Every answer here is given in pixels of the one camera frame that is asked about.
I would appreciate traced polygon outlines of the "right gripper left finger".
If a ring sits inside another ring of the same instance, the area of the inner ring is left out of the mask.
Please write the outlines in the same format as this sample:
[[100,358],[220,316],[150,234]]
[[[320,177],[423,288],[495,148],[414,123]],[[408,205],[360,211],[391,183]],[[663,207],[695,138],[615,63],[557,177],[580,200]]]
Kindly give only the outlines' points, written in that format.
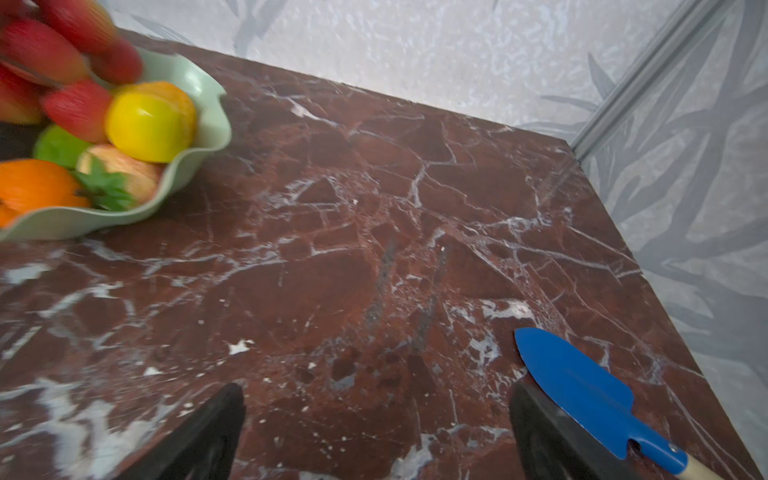
[[229,383],[117,478],[227,480],[245,416],[243,390]]

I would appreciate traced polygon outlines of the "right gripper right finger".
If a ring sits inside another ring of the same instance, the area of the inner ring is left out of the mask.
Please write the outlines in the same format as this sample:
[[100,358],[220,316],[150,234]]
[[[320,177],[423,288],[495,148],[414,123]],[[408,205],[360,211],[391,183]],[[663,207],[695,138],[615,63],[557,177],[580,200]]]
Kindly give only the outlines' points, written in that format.
[[538,388],[514,387],[509,416],[527,479],[638,479]]

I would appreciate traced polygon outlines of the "red peach with leaf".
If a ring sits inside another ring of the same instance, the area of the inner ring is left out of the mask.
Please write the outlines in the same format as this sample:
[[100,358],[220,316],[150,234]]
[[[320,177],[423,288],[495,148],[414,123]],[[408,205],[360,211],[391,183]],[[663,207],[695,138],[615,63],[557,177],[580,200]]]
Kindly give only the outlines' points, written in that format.
[[162,166],[136,160],[110,144],[82,152],[74,172],[92,204],[112,212],[129,211],[150,201],[162,174]]

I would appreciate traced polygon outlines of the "small fake orange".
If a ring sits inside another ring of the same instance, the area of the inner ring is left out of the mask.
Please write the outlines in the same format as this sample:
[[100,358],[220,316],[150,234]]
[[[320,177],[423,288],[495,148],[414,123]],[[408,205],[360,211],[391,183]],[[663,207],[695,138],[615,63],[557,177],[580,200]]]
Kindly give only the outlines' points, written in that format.
[[85,190],[66,168],[38,159],[1,163],[1,227],[49,207],[90,208]]

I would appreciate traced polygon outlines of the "yellow orange fake mango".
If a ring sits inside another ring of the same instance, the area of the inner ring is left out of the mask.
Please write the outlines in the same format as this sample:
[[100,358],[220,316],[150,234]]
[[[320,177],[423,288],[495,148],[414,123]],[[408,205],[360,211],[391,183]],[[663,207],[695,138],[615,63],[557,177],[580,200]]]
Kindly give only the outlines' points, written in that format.
[[192,98],[166,81],[116,89],[105,117],[109,142],[128,156],[149,163],[171,162],[192,146],[196,129]]

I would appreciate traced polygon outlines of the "green yellow fake mango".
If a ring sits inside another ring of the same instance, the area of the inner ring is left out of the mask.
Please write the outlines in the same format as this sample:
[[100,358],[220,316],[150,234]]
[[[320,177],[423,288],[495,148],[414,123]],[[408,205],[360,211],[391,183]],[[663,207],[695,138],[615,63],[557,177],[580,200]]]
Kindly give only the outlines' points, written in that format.
[[51,124],[38,136],[32,157],[73,170],[81,154],[91,146],[92,143],[73,136],[58,125]]

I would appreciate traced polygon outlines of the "red fake grape bunch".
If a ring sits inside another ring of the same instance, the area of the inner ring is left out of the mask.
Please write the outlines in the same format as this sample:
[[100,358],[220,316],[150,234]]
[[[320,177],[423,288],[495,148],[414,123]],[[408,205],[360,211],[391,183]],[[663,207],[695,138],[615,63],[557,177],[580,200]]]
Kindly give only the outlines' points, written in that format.
[[1,3],[1,120],[35,125],[45,118],[76,138],[106,140],[112,94],[143,62],[97,1]]

